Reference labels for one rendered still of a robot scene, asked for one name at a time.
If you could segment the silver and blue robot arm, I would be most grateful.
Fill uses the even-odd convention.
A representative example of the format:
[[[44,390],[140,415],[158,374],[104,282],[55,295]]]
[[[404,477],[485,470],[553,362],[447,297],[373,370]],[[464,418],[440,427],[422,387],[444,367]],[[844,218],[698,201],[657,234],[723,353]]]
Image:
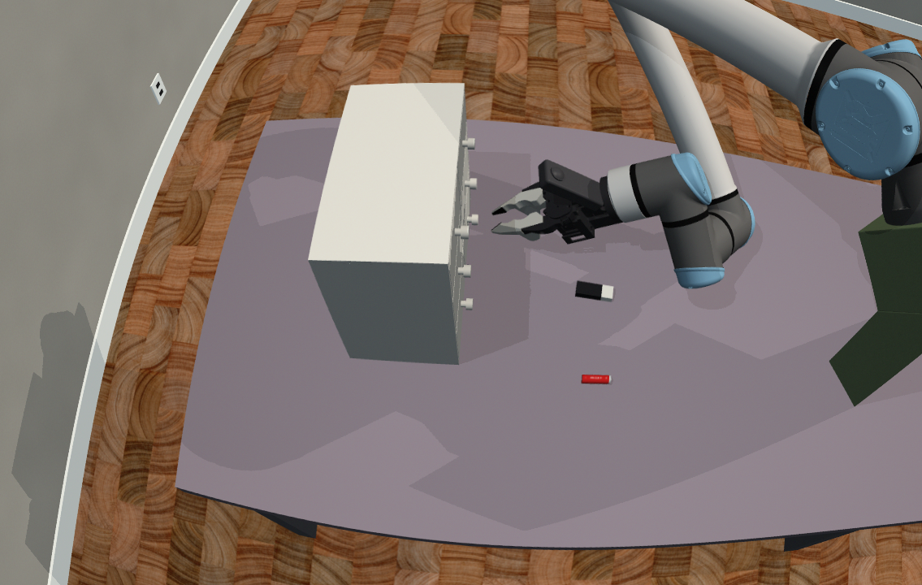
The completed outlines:
[[[671,31],[793,102],[841,169],[881,180],[886,223],[922,223],[922,57],[912,41],[861,52],[840,38],[820,43],[744,0],[607,1],[680,152],[607,171],[608,195],[624,223],[659,215],[683,288],[723,280],[756,222]]]

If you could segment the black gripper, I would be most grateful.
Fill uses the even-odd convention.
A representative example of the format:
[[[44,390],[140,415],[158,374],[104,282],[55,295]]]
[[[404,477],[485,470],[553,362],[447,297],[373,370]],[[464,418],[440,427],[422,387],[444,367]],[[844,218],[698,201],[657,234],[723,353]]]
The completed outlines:
[[[600,210],[593,211],[541,189],[539,182],[536,182],[491,212],[492,215],[497,215],[507,214],[509,210],[519,210],[528,216],[509,223],[498,223],[491,233],[501,236],[523,236],[529,241],[536,241],[541,238],[541,234],[553,233],[557,229],[567,244],[595,238],[596,228],[624,223],[614,211],[608,195],[607,176],[600,178],[600,193],[604,205]],[[545,216],[541,215],[541,210]],[[586,237],[572,240],[572,237],[580,234]]]

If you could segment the white drawer with knob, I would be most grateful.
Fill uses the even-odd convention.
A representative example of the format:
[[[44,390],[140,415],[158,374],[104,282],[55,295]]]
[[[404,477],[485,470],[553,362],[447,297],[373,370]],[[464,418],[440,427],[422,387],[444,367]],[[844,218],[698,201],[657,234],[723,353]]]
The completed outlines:
[[[451,295],[453,296],[454,276],[456,276],[456,255],[457,255],[457,236],[469,238],[470,226],[461,225],[458,228],[458,215],[460,214],[460,198],[458,197],[458,174],[456,177],[456,195],[454,195],[454,205],[451,223],[451,241],[449,250],[449,271],[451,280]]]

